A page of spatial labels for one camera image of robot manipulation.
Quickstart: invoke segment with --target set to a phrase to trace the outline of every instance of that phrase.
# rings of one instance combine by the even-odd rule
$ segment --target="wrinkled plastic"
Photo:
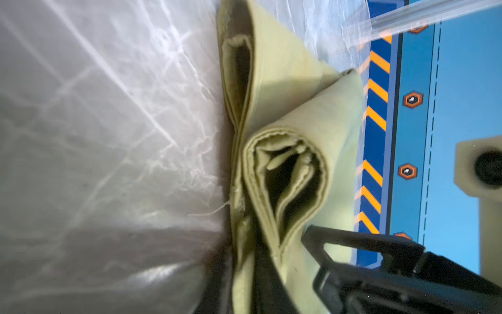
[[[349,46],[502,5],[502,0],[421,0],[343,28]]]
[[[261,2],[340,71],[369,54],[363,0]],[[228,244],[217,6],[0,2],[0,312],[197,307]]]

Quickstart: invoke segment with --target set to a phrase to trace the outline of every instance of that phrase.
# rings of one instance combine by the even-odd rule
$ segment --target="hexagon icon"
[[[398,175],[406,180],[416,178],[418,176],[418,168],[412,164],[399,166]]]
[[[421,92],[413,91],[403,97],[403,105],[409,108],[415,108],[423,103],[424,94],[422,94]]]
[[[410,33],[412,33],[412,34],[418,34],[418,33],[421,33],[424,29],[426,29],[428,27],[429,26],[426,25],[426,26],[422,26],[422,27],[419,27],[419,28],[415,28],[415,29],[410,30]]]

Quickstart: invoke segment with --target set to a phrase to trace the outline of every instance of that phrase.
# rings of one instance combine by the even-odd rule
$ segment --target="orange diagonal stripe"
[[[368,114],[366,113],[366,110],[364,110],[364,112],[362,113],[362,122],[364,123],[366,121],[366,117],[368,116]]]
[[[392,35],[382,37],[382,39],[388,42],[389,44],[392,44]]]
[[[382,176],[378,173],[378,171],[375,168],[373,168],[373,166],[369,164],[368,161],[364,160],[362,166],[373,177],[373,179],[375,179],[375,181],[378,182],[380,186],[384,184],[384,179],[382,178]]]
[[[376,200],[376,198],[371,194],[368,189],[363,186],[361,188],[361,195],[364,195],[369,203],[375,208],[375,210],[380,214],[382,212],[382,205]]]
[[[357,166],[357,168],[355,169],[355,176],[360,175],[362,173],[363,169],[364,169],[364,163]]]
[[[361,189],[357,190],[357,192],[354,194],[354,200],[356,200],[360,197],[361,197]]]
[[[376,52],[371,51],[369,53],[369,57],[371,60],[376,63],[379,67],[381,67],[385,72],[391,72],[391,64],[387,62],[387,60],[380,57]]]
[[[380,85],[375,83],[375,81],[373,81],[371,78],[369,79],[368,87],[371,88],[375,93],[377,93],[380,98],[385,100],[385,102],[389,102],[389,93],[385,89],[381,88]]]
[[[355,223],[358,224],[359,222],[362,222],[371,233],[376,235],[380,233],[364,212],[355,215]]]
[[[382,130],[387,130],[387,122],[382,117],[380,117],[380,115],[377,114],[377,112],[370,106],[366,108],[366,115],[372,118],[373,121],[375,121],[376,124],[378,124],[378,126],[382,128]]]
[[[371,55],[362,63],[362,65],[357,70],[359,74],[363,73],[369,67],[369,63],[371,62]]]

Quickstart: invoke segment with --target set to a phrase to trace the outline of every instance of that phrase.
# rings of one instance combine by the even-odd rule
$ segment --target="khaki towel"
[[[223,0],[217,27],[225,103],[235,129],[234,313],[252,308],[258,228],[298,310],[326,312],[312,290],[319,266],[300,238],[307,223],[353,230],[361,79],[355,70],[338,73],[317,60],[252,0]],[[350,261],[348,248],[327,251]]]

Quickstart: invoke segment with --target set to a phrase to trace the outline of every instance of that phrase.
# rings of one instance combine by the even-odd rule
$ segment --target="yellow-green cloth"
[[[232,303],[248,314],[257,232],[301,313],[326,312],[318,269],[300,238],[306,224],[353,230],[362,82],[338,73],[252,0],[223,0],[217,18],[223,89],[234,125],[230,222]],[[351,250],[330,247],[337,261]]]

